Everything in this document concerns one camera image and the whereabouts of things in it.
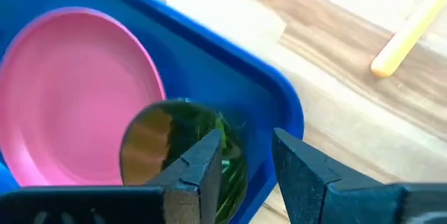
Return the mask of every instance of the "blue plastic tray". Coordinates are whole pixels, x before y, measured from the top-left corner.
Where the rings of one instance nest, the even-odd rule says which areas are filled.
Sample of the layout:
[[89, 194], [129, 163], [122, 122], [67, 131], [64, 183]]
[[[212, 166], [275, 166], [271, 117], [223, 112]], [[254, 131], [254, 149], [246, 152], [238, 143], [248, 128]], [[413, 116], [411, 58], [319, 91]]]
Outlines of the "blue plastic tray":
[[94, 8], [122, 22], [150, 53], [169, 98], [221, 110], [240, 127], [249, 189], [232, 223], [248, 223], [277, 182], [273, 128], [302, 139], [302, 108], [293, 87], [275, 69], [159, 0], [0, 0], [1, 55], [28, 22], [63, 6]]

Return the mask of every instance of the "wooden table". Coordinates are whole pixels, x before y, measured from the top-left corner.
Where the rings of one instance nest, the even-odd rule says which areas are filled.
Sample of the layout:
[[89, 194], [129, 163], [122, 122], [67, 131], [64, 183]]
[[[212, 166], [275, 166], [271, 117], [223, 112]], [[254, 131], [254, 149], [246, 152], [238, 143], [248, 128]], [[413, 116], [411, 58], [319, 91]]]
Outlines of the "wooden table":
[[[202, 15], [208, 10], [179, 9], [289, 79], [305, 111], [305, 142], [384, 183], [447, 181], [447, 10], [397, 72], [381, 80], [370, 73], [370, 62], [421, 0], [254, 1], [282, 23], [257, 11], [269, 18], [256, 23], [253, 34], [238, 37], [228, 30], [232, 23], [219, 27], [238, 12], [231, 1], [219, 18]], [[216, 2], [215, 8], [223, 6]], [[271, 47], [261, 47], [266, 42]], [[252, 223], [289, 223], [278, 187]]]

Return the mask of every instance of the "yellow stick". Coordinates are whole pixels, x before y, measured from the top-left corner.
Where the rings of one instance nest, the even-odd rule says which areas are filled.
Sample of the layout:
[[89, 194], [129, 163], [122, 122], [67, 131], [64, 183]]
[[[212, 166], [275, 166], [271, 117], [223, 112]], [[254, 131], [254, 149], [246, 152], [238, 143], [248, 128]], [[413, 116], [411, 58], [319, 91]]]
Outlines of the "yellow stick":
[[371, 63], [379, 77], [391, 76], [436, 18], [447, 0], [425, 0]]

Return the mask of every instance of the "pink plate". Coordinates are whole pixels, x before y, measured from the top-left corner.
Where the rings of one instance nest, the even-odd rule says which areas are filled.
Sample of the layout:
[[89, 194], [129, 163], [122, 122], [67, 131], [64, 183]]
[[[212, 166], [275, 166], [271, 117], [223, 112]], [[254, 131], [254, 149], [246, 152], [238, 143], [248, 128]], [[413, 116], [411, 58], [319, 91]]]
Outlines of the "pink plate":
[[126, 127], [166, 98], [137, 38], [87, 8], [26, 26], [6, 52], [0, 94], [0, 148], [21, 186], [122, 184]]

